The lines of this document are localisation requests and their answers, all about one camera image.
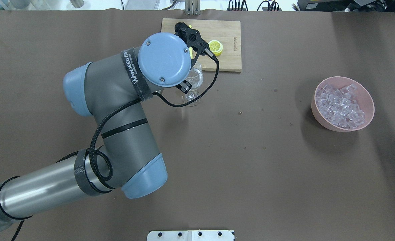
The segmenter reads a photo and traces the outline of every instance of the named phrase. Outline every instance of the table surface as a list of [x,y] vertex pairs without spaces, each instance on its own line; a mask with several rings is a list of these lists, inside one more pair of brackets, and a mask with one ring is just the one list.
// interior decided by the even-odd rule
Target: table surface
[[[180,229],[231,229],[238,241],[395,240],[395,13],[0,12],[0,181],[89,145],[96,124],[72,110],[63,76],[140,46],[162,18],[240,20],[242,72],[220,73],[196,107],[143,103],[169,174],[158,191],[129,200],[117,189],[37,214],[18,241]],[[367,128],[336,133],[315,121],[312,93],[330,76],[371,93]],[[179,90],[164,94],[180,101]]]

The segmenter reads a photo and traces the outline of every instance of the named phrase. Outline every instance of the pink bowl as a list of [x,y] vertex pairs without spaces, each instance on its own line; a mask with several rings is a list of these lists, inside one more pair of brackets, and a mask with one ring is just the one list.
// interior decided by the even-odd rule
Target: pink bowl
[[[355,84],[357,86],[355,99],[357,100],[357,103],[360,106],[361,110],[364,111],[364,113],[366,115],[363,125],[361,125],[359,128],[356,128],[356,129],[345,129],[345,128],[340,128],[340,127],[337,127],[337,126],[331,124],[327,119],[324,118],[324,116],[321,114],[321,112],[317,108],[317,102],[315,100],[315,95],[317,93],[317,90],[324,87],[326,84],[331,84],[336,89],[341,89],[341,88],[343,88],[347,85],[350,85],[350,84]],[[314,96],[312,98],[311,108],[312,108],[312,113],[315,116],[315,119],[317,119],[317,121],[321,125],[323,125],[323,127],[327,128],[329,130],[334,130],[334,131],[339,131],[339,132],[361,130],[362,128],[365,128],[367,125],[370,124],[370,122],[373,120],[373,116],[375,115],[375,104],[373,103],[373,99],[370,96],[370,93],[366,90],[366,88],[364,88],[361,84],[359,84],[355,80],[352,80],[352,79],[346,78],[346,77],[341,77],[341,76],[326,78],[317,86],[317,89],[315,90]]]

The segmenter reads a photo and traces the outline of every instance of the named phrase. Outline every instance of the wine glass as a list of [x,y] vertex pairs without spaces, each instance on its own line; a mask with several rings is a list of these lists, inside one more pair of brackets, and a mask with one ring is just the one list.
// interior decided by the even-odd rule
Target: wine glass
[[[194,66],[191,68],[185,80],[192,85],[190,91],[188,91],[187,94],[182,96],[182,102],[187,103],[200,95],[197,89],[199,89],[199,87],[203,83],[203,74],[202,74],[202,66],[200,65],[199,62],[196,61],[196,64],[194,64]],[[191,103],[188,106],[195,106],[199,103],[199,101],[200,99]]]

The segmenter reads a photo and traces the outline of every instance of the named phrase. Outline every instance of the lemon half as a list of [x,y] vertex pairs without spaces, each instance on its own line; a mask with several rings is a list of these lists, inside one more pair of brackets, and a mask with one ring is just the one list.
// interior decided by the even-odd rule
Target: lemon half
[[223,52],[223,44],[218,40],[209,41],[209,50],[214,53],[215,56],[220,56]]

